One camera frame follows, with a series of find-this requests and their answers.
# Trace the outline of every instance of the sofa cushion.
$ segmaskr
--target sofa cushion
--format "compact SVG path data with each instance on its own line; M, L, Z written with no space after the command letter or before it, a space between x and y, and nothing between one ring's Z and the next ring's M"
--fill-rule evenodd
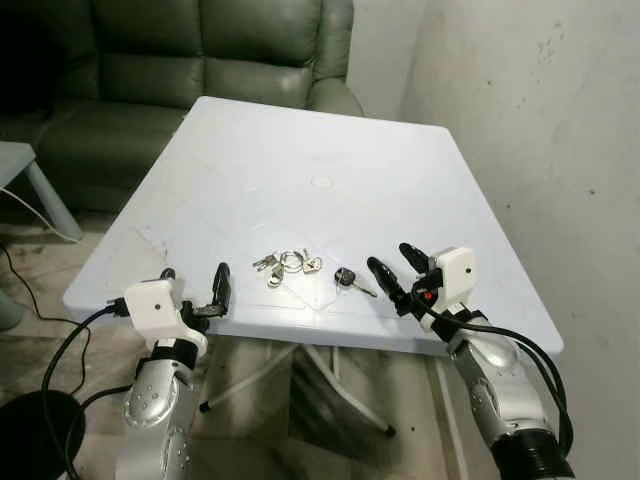
M107 100L190 108L202 95L201 58L107 53L102 96Z
M51 116L46 116L42 111L20 115L0 114L0 140L29 143L37 148L49 128L91 105L93 102L59 98L53 104Z
M133 188L144 178L186 111L101 102L51 127L37 149L53 180Z
M304 108L310 85L310 67L277 67L215 58L205 61L205 95Z
M61 97L98 100L98 54L87 55L67 63L58 79L57 94Z
M93 4L102 51L201 53L198 0L95 0Z
M313 59L322 0L202 0L209 57L302 66Z

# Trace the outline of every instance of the car key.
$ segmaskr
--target car key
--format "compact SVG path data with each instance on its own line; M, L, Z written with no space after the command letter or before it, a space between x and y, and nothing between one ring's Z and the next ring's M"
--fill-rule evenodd
M376 292L372 292L371 290L367 290L366 288L361 287L356 284L356 274L349 270L348 268L341 267L334 274L333 278L335 278L336 282L342 285L343 287L351 287L354 286L361 292L366 293L367 295L371 295L372 297L377 297L378 294Z

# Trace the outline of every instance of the white wall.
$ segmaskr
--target white wall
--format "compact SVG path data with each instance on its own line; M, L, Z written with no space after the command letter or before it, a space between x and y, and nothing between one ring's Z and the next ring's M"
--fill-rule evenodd
M578 478L640 478L640 2L426 0L400 118L451 129L565 340Z
M354 0L347 84L371 118L398 116L424 0Z

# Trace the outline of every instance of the metal key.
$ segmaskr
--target metal key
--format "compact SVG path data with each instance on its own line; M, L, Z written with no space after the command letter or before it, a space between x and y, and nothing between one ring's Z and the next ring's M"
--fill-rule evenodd
M271 271L271 276L269 277L269 280L267 280L267 286L269 288L277 288L282 283L283 278L284 278L284 265L278 262L276 266L273 267L273 270Z
M371 295L372 297L378 296L376 292L372 292L371 290L367 290L366 288L363 288L360 285L356 284L355 283L356 274L353 271L349 270L348 268L345 268L345 267L339 268L336 271L336 273L333 275L333 278L335 278L336 282L342 285L343 287L354 286L361 292L366 293L367 295Z
M251 265L261 272L265 268L273 267L276 263L278 263L278 259L276 258L275 253L272 253L271 255L264 257L262 260L253 262Z
M320 257L313 257L309 255L306 248L302 249L304 254L304 262L302 262L302 271L304 273L314 273L322 268L322 259Z

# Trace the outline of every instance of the table leg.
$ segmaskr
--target table leg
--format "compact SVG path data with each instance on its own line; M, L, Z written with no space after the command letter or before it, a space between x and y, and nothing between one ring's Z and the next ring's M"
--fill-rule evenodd
M331 370L329 369L329 367L327 367L324 364L322 357L320 356L320 354L318 353L318 351L313 345L302 345L302 348L304 349L305 352L307 352L307 354L309 355L309 358L311 358L311 360L313 361L315 366L318 368L318 370L320 370L320 373L322 373L322 376L327 380L327 382L329 382L329 385L331 385L331 388L345 402L347 402L349 405L355 408L358 412L360 412L360 414L364 418L366 418L367 420L369 420L370 423L372 423L377 428L382 430L388 437L393 437L396 434L396 429L393 428L393 426L391 426L385 419L380 417L377 413L375 413L373 410L367 407L360 400L358 400L349 392L347 392L345 388L342 385L340 385L340 382L338 381L338 379L335 377L333 373L331 373Z
M257 382L258 380L263 379L267 375L269 375L275 368L280 365L296 348L297 344L292 343L287 347L283 348L280 353L278 353L275 357L270 358L267 362L262 365L258 370L253 372L244 380L236 383L235 385L227 388L224 392L216 396L215 398L209 399L206 402L200 404L200 411L202 413L206 413L211 410L213 407L218 405L219 403L224 402L229 397L235 395L240 390L247 388L252 383Z
M331 347L331 371L340 380L340 350L339 347Z
M55 227L66 236L80 240L82 238L80 226L69 210L67 210L67 207L51 186L38 164L35 161L31 162L25 169L25 172Z

